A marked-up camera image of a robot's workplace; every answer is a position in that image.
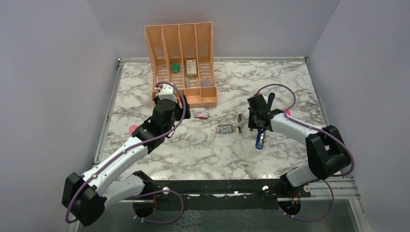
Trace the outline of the blue stapler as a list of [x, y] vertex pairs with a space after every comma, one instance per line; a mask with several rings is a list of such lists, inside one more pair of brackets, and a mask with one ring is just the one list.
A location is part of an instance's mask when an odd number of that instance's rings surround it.
[[[268, 102], [267, 102], [267, 105], [268, 105], [270, 108], [272, 107], [272, 103], [273, 103], [273, 101], [274, 101], [274, 98], [275, 98], [275, 94], [274, 94], [273, 92], [270, 93], [269, 96], [268, 96]], [[263, 147], [264, 147], [264, 140], [265, 140], [265, 134], [266, 134], [265, 129], [258, 128], [257, 138], [256, 138], [256, 142], [255, 142], [255, 147], [256, 147], [256, 149], [258, 149], [258, 150], [263, 149]]]

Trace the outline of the red white staple box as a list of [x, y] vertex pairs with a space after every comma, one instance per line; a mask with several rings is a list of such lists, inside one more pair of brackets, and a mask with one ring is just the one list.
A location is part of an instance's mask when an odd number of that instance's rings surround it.
[[208, 111], [195, 111], [194, 117], [195, 118], [201, 118], [201, 119], [208, 119], [209, 118], [209, 112]]

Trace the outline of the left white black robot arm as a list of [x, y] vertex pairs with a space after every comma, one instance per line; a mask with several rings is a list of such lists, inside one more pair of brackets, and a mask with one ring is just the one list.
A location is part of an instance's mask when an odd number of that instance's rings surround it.
[[186, 96], [181, 95], [180, 101], [157, 99], [152, 116], [137, 126], [114, 154], [82, 175], [73, 172], [66, 177], [61, 201], [66, 223], [79, 221], [89, 226], [103, 214], [109, 200], [107, 190], [115, 179], [170, 138], [182, 120], [190, 118]]

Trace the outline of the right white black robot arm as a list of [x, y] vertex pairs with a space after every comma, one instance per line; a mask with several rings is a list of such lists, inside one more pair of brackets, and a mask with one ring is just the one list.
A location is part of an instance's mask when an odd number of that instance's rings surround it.
[[260, 94], [247, 100], [250, 129], [272, 131], [288, 136], [306, 147], [307, 163], [281, 176], [279, 191], [286, 197], [310, 181], [325, 180], [352, 165], [343, 140], [335, 126], [316, 128], [290, 117], [280, 109], [272, 109]]

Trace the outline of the pink round cap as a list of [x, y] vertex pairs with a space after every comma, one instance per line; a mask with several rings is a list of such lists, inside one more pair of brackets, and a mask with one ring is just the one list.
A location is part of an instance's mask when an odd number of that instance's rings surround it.
[[133, 134], [136, 129], [137, 129], [137, 126], [136, 126], [136, 125], [130, 126], [130, 128], [129, 128], [130, 134]]

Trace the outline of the green object in organizer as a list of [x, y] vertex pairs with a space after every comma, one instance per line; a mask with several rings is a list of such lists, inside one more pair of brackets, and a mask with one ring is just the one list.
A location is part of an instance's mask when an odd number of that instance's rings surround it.
[[178, 73], [181, 70], [181, 65], [178, 63], [174, 63], [171, 65], [171, 72], [172, 73]]

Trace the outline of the clear round lid in organizer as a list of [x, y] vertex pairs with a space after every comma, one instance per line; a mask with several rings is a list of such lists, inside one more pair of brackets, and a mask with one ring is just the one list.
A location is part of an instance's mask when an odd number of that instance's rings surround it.
[[200, 81], [201, 87], [211, 87], [213, 85], [212, 80], [209, 78], [204, 78]]

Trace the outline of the white green box in organizer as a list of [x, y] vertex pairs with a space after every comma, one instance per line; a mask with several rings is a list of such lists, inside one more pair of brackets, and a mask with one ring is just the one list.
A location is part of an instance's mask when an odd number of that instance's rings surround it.
[[188, 78], [197, 78], [197, 62], [195, 59], [186, 60], [186, 76]]

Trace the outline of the orange plastic desk organizer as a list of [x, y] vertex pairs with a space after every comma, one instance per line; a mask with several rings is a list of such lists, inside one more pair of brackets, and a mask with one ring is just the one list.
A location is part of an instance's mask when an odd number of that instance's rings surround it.
[[[145, 28], [145, 42], [152, 68], [152, 84], [169, 82], [186, 96], [192, 108], [215, 107], [218, 103], [214, 75], [214, 35], [210, 22], [155, 25]], [[197, 62], [197, 78], [186, 76], [186, 60]], [[178, 63], [181, 70], [171, 72]], [[201, 87], [204, 78], [212, 80], [211, 87]]]

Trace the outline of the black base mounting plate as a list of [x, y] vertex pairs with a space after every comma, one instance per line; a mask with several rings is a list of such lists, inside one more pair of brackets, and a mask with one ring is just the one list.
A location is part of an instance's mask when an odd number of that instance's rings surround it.
[[147, 180], [143, 193], [154, 191], [154, 196], [131, 196], [125, 201], [135, 209], [157, 211], [277, 210], [279, 200], [311, 196], [303, 187], [285, 187], [279, 179]]

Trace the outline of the aluminium frame rail front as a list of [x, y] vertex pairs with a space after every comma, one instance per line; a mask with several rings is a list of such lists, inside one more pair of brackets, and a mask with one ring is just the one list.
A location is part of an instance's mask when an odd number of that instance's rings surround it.
[[107, 190], [100, 193], [109, 206], [125, 199], [136, 198], [145, 193], [156, 192], [156, 200], [167, 199], [168, 194], [176, 192], [190, 199], [192, 197], [244, 197], [258, 196], [264, 199], [355, 199], [360, 194], [352, 178], [329, 178], [304, 184], [290, 189], [282, 186], [278, 179], [245, 180], [181, 180], [149, 181], [133, 176], [124, 181], [113, 182]]

